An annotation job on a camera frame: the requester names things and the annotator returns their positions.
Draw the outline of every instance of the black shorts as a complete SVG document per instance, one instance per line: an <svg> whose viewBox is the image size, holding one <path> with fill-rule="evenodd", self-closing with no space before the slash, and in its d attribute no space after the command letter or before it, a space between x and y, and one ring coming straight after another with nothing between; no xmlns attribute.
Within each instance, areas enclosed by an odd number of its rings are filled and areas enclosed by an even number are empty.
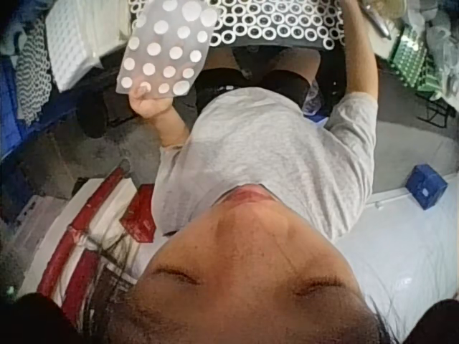
<svg viewBox="0 0 459 344"><path fill-rule="evenodd" d="M303 107L309 91L309 81L304 77L286 70L273 70L257 84L251 84L239 70L217 68L204 70L194 83L196 88L196 107L198 114L214 98L238 88L261 87L279 93Z"/></svg>

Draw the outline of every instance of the gray t-shirt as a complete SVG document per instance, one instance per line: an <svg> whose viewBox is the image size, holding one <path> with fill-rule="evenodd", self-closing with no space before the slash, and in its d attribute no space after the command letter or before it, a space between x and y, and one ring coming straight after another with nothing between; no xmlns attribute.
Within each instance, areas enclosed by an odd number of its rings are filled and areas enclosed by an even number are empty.
<svg viewBox="0 0 459 344"><path fill-rule="evenodd" d="M152 212L159 230L178 231L221 195L261 184L330 240L351 230L372 193L377 102L352 93L326 128L260 88L213 100L183 147L161 149Z"/></svg>

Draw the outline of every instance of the eyelash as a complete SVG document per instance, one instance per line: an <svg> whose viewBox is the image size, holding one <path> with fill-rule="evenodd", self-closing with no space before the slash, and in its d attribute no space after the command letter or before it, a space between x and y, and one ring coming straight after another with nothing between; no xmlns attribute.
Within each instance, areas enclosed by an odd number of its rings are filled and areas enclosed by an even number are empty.
<svg viewBox="0 0 459 344"><path fill-rule="evenodd" d="M178 280L180 280L181 282L186 282L186 283L189 283L191 285L199 285L199 282L196 279L194 279L193 277L190 277L186 273L184 273L184 272L182 272L180 270L177 270L177 269L175 269L173 267L159 267L159 268L155 269L153 274L173 275Z"/></svg>
<svg viewBox="0 0 459 344"><path fill-rule="evenodd" d="M322 277L314 280L312 283L305 281L299 288L296 288L294 294L305 296L323 287L343 287L344 283L337 276Z"/></svg>

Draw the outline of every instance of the blue plastic crate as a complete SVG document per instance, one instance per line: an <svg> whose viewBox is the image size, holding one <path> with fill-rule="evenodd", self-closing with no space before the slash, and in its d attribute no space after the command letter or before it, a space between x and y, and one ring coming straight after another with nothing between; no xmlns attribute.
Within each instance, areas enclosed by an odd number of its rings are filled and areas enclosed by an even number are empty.
<svg viewBox="0 0 459 344"><path fill-rule="evenodd" d="M448 183L427 164L416 165L406 184L408 191L424 210L438 202L447 186Z"/></svg>

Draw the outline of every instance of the closed eye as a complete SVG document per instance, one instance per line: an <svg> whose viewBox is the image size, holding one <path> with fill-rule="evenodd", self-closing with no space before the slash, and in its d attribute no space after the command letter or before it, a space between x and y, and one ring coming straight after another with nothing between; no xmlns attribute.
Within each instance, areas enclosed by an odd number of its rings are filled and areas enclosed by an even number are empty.
<svg viewBox="0 0 459 344"><path fill-rule="evenodd" d="M321 290L324 287L346 288L347 286L338 277L319 277L307 279L294 289L294 294L297 296L306 296L315 291Z"/></svg>
<svg viewBox="0 0 459 344"><path fill-rule="evenodd" d="M189 274L182 272L181 270L178 270L173 267L159 267L156 268L153 273L153 276L159 276L159 275L165 275L165 276L170 276L173 277L180 282L185 282L189 283L191 285L199 285L200 283L198 282L197 279L190 277Z"/></svg>

